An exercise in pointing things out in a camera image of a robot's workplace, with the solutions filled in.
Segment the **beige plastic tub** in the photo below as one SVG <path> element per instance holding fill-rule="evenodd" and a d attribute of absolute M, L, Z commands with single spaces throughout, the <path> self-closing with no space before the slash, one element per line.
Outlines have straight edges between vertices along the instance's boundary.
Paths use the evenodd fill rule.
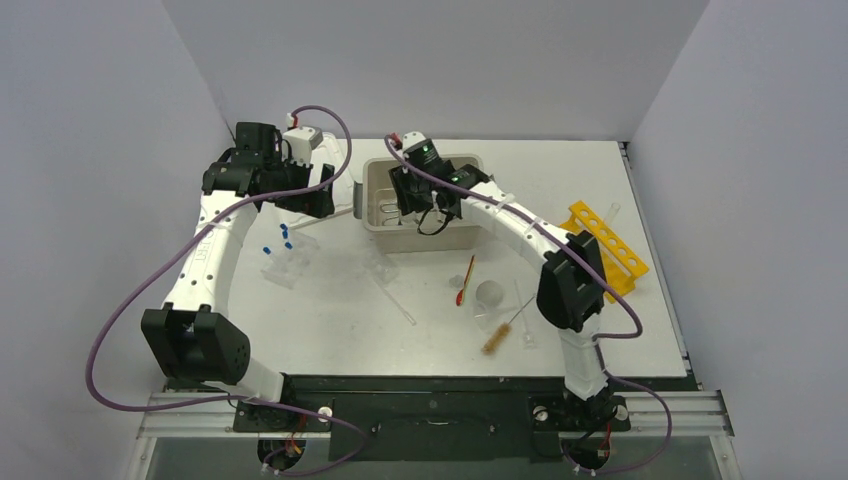
<path fill-rule="evenodd" d="M 435 252 L 469 250 L 473 248 L 482 229 L 464 220 L 454 219 L 445 224 L 446 215 L 431 211 L 411 213 L 417 218 L 416 225 L 379 225 L 378 205 L 396 202 L 389 170 L 398 163 L 390 157 L 372 158 L 362 167 L 359 187 L 360 203 L 355 210 L 366 231 L 371 235 L 379 251 L 389 253 Z"/>

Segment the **rainbow plastic spoon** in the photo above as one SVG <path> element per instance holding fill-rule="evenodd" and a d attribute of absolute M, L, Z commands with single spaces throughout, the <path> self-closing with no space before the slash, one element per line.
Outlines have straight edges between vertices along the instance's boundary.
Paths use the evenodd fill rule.
<path fill-rule="evenodd" d="M 464 304 L 466 291 L 467 291 L 467 288 L 468 288 L 468 284 L 470 282 L 470 278 L 471 278 L 472 273 L 473 273 L 475 263 L 476 263 L 476 256 L 472 255 L 470 260 L 469 260 L 466 272 L 465 272 L 465 274 L 462 278 L 462 283 L 460 284 L 460 288 L 459 288 L 457 295 L 455 297 L 455 305 L 458 306 L 458 307 L 461 307 Z"/>

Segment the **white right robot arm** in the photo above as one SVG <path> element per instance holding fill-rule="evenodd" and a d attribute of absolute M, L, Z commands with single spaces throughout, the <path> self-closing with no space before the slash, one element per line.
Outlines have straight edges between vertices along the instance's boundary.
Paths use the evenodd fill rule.
<path fill-rule="evenodd" d="M 521 205 L 474 165 L 456 166 L 419 132 L 384 144 L 397 166 L 389 171 L 402 215 L 441 214 L 480 227 L 512 249 L 537 273 L 536 308 L 560 334 L 565 361 L 566 418 L 588 427 L 604 412 L 608 378 L 596 352 L 599 315 L 608 289 L 598 240 L 570 234 Z"/>

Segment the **large clear test tube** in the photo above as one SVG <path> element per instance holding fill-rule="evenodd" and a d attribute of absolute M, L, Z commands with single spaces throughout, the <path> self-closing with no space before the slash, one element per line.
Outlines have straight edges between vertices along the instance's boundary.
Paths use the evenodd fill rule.
<path fill-rule="evenodd" d="M 607 210 L 603 220 L 607 226 L 611 226 L 615 219 L 617 218 L 619 212 L 621 210 L 621 205 L 617 202 L 613 202 L 609 209 Z"/>

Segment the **yellow test tube rack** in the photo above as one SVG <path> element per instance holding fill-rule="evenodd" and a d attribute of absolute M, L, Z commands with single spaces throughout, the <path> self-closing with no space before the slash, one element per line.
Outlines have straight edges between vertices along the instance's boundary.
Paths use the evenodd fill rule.
<path fill-rule="evenodd" d="M 585 202 L 569 206 L 570 217 L 560 225 L 570 233 L 591 233 L 598 240 L 607 283 L 621 297 L 631 293 L 636 281 L 649 272 L 647 264 Z"/>

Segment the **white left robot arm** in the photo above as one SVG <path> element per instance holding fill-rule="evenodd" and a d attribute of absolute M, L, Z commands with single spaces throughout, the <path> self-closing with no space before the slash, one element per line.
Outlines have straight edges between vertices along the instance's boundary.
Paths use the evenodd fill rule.
<path fill-rule="evenodd" d="M 228 300 L 240 252 L 261 202 L 241 200 L 292 191 L 274 205 L 313 217 L 334 211 L 332 189 L 308 191 L 321 129 L 281 131 L 258 122 L 236 126 L 233 147 L 204 172 L 196 232 L 178 278 L 160 309 L 148 309 L 141 330 L 166 377 L 262 400 L 259 416 L 272 429 L 291 427 L 298 402 L 284 393 L 285 376 L 253 357 L 248 336 L 229 318 Z"/>

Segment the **grey round ball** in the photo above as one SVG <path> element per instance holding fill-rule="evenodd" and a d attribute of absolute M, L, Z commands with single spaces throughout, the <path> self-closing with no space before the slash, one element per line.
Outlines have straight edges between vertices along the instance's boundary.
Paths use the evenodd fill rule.
<path fill-rule="evenodd" d="M 481 282 L 475 290 L 476 303 L 485 308 L 491 309 L 499 307 L 504 299 L 503 286 L 494 280 L 485 280 Z"/>

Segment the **metal crucible tongs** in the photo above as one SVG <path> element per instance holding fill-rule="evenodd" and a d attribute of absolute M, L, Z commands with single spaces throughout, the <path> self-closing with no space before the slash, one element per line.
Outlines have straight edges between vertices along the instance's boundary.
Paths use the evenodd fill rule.
<path fill-rule="evenodd" d="M 379 225 L 387 226 L 409 226 L 416 225 L 417 218 L 414 214 L 404 215 L 396 202 L 384 202 L 378 205 Z"/>

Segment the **small clear beaker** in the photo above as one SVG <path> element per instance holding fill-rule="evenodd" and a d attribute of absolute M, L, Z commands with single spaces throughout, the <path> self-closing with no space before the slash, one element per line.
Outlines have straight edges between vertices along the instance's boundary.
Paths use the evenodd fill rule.
<path fill-rule="evenodd" d="M 397 279 L 399 270 L 395 262 L 380 252 L 372 252 L 363 259 L 363 267 L 381 286 L 386 286 Z"/>

